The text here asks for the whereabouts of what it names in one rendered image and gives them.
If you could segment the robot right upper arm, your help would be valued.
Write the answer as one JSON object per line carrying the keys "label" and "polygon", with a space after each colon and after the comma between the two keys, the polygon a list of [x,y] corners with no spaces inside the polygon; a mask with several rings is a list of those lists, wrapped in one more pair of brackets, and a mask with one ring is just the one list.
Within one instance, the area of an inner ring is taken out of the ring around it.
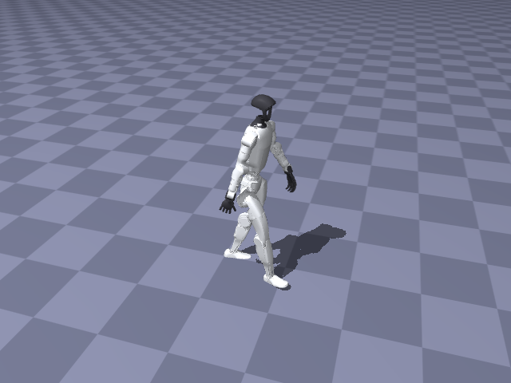
{"label": "robot right upper arm", "polygon": [[236,166],[240,165],[243,168],[242,175],[246,175],[249,172],[249,167],[246,164],[246,161],[249,159],[252,149],[256,146],[257,137],[258,134],[253,131],[245,133],[242,137],[240,152],[236,162]]}

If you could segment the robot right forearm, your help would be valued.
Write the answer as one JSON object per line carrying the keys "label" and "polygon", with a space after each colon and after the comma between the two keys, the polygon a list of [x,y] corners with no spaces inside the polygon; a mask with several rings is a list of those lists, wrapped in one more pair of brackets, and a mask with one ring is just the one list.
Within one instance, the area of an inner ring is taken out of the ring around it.
{"label": "robot right forearm", "polygon": [[243,179],[242,174],[243,174],[243,168],[240,165],[237,165],[232,172],[232,180],[231,180],[229,188],[228,188],[227,198],[229,198],[229,199],[234,198],[234,195],[238,190],[240,182]]}

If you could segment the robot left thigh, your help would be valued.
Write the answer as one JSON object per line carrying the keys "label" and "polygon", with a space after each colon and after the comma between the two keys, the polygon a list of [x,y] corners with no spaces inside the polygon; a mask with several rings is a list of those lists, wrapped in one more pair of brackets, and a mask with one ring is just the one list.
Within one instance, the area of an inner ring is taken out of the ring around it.
{"label": "robot left thigh", "polygon": [[[267,196],[267,181],[263,177],[260,189],[256,193],[256,196],[263,206]],[[251,224],[251,221],[248,218],[248,213],[241,213],[238,217],[238,223],[241,227],[248,227]]]}

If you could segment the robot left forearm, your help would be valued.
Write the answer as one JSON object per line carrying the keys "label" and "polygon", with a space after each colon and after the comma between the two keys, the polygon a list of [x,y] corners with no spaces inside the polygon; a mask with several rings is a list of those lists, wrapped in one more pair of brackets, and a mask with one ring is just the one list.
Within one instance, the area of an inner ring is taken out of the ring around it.
{"label": "robot left forearm", "polygon": [[[279,165],[282,167],[283,171],[288,172],[287,167],[291,166],[291,165],[289,164],[286,156],[284,155],[282,148],[281,148],[280,154],[278,154],[278,155],[274,154],[274,157],[278,160]],[[292,167],[291,167],[291,169],[292,169]]]}

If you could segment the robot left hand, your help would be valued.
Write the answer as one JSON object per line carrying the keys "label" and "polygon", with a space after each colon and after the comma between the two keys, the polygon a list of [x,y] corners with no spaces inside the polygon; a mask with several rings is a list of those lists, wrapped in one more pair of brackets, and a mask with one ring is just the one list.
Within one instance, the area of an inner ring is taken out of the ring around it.
{"label": "robot left hand", "polygon": [[288,189],[288,192],[294,192],[295,189],[296,189],[296,181],[295,181],[295,177],[292,175],[292,169],[291,169],[291,166],[288,166],[287,167],[287,171],[288,172],[284,172],[285,174],[287,174],[287,180],[288,180],[288,186],[286,188],[286,190]]}

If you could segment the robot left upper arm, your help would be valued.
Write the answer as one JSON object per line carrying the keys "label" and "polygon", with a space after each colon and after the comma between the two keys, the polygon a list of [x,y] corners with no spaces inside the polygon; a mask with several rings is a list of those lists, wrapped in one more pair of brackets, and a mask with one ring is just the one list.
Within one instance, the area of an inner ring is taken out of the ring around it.
{"label": "robot left upper arm", "polygon": [[271,126],[272,126],[272,142],[271,142],[270,151],[272,154],[278,155],[281,152],[282,145],[279,142],[275,142],[275,140],[276,140],[275,122],[272,120],[270,120],[268,122],[271,123]]}

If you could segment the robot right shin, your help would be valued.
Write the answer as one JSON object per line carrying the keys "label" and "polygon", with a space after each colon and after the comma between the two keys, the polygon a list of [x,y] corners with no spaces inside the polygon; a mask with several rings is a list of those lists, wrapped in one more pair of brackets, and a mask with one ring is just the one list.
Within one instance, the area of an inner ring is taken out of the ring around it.
{"label": "robot right shin", "polygon": [[[274,276],[274,267],[273,267],[273,251],[271,242],[268,239],[266,241],[266,246],[259,239],[259,236],[256,236],[254,239],[255,248],[257,255],[259,256],[259,260],[262,261],[264,269],[266,271],[267,277],[272,278]],[[272,274],[273,272],[273,274]]]}

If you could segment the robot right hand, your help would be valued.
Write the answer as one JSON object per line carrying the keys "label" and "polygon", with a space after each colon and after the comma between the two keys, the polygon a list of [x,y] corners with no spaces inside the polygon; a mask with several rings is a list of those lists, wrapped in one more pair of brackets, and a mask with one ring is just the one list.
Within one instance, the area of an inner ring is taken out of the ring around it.
{"label": "robot right hand", "polygon": [[231,214],[232,208],[234,211],[236,211],[236,209],[234,207],[234,202],[233,202],[235,200],[236,194],[234,195],[233,199],[227,198],[227,194],[228,194],[228,191],[226,193],[225,200],[223,201],[223,203],[220,206],[220,210],[222,209],[222,207],[224,207],[222,212],[224,212],[224,210],[226,209],[225,213],[228,213],[228,210],[229,210],[229,214]]}

